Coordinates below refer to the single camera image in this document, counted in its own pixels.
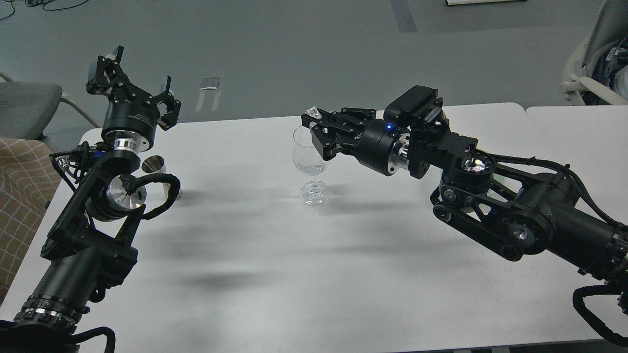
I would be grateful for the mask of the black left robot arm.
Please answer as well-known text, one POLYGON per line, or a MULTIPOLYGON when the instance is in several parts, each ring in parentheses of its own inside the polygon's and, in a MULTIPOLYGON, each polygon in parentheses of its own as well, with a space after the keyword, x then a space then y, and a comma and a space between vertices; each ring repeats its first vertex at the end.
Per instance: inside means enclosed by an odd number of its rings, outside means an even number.
POLYGON ((54 169, 73 194, 50 229, 41 257, 50 261, 42 279, 11 321, 1 322, 3 353, 77 353, 81 343, 103 336, 116 348, 115 332, 77 324, 137 263, 135 233, 143 220, 168 210, 181 183, 172 174, 136 177, 139 154, 154 145, 156 129, 169 130, 181 103, 164 78, 159 94, 130 82, 121 68, 123 47, 92 63, 86 90, 108 98, 101 141, 50 154, 54 169))

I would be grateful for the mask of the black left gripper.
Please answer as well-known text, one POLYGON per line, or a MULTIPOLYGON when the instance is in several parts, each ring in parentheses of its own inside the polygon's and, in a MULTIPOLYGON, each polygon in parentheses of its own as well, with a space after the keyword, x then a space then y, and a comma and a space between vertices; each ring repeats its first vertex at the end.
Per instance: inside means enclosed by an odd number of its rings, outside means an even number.
POLYGON ((171 76, 164 78, 159 94, 135 98, 132 84, 121 69, 123 52, 124 47, 117 46, 112 54, 97 56, 88 70, 86 91, 111 101, 101 132, 104 142, 113 145, 117 139, 132 139, 137 151, 147 151, 154 146, 157 127, 169 130, 177 125, 182 104, 171 92, 171 76))

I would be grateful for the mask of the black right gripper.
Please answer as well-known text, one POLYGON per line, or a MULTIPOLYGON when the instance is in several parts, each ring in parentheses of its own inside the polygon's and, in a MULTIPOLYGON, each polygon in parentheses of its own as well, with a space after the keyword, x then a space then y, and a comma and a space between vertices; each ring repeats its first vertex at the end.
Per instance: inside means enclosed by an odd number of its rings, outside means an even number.
POLYGON ((318 110, 321 119, 303 113, 301 125, 310 128, 312 143, 323 161, 342 153, 383 175, 408 168, 409 129, 375 119, 374 109, 318 110))

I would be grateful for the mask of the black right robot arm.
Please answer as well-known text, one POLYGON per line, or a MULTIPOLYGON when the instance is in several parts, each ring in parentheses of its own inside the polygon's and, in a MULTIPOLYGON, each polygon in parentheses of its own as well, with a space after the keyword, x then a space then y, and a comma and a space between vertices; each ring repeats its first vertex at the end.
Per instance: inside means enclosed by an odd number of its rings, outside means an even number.
POLYGON ((413 178, 442 170, 431 193, 433 214, 443 223, 509 261, 548 250, 601 285, 576 289, 576 312, 616 346, 627 338, 586 307, 587 297, 616 295, 627 312, 627 226, 602 211, 569 165, 478 149, 478 140, 451 131, 438 90, 414 86, 386 107, 308 109, 301 125, 311 132, 321 158, 351 155, 390 176, 413 178))

